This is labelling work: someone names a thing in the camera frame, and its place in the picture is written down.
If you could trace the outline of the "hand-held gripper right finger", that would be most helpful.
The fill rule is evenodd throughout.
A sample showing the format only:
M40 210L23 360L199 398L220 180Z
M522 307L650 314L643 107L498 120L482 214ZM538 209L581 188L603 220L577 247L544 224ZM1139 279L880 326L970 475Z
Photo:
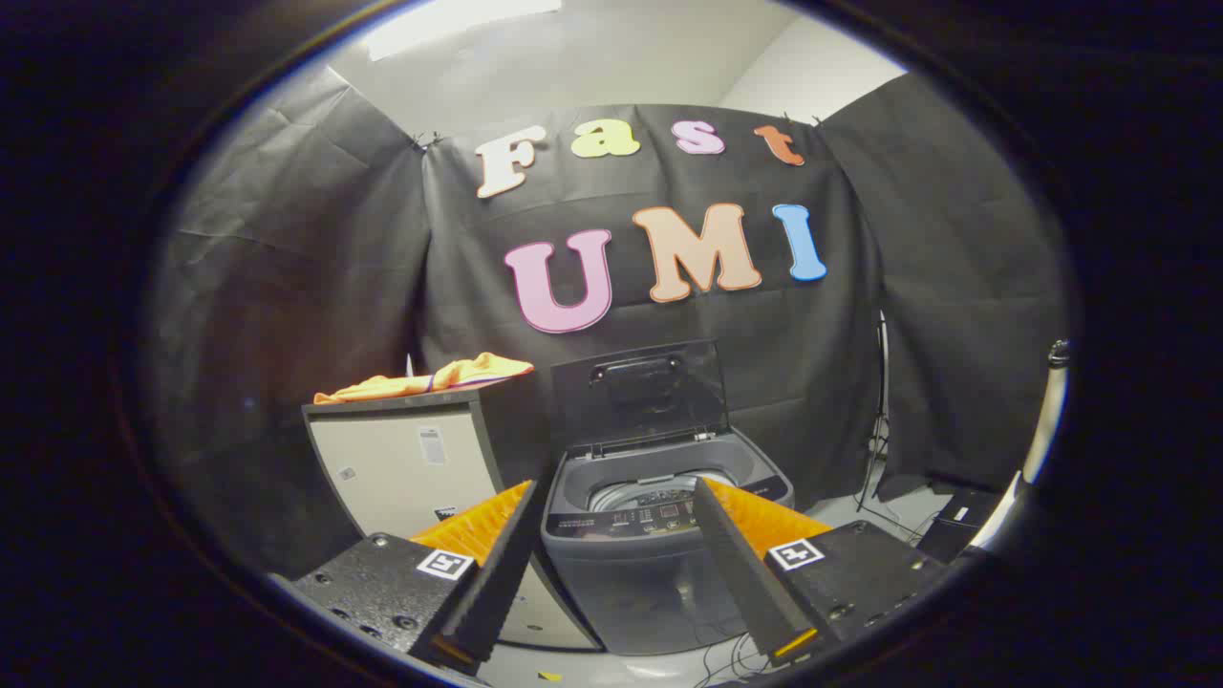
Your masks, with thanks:
M692 506L747 634L773 667L851 657L948 574L938 558L866 521L826 525L704 478Z

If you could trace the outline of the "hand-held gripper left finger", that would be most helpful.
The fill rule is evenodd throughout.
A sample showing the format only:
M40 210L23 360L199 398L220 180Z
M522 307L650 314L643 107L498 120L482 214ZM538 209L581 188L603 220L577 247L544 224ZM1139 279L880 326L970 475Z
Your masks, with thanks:
M539 543L527 480L415 536L375 532L291 583L294 600L397 660L476 675Z

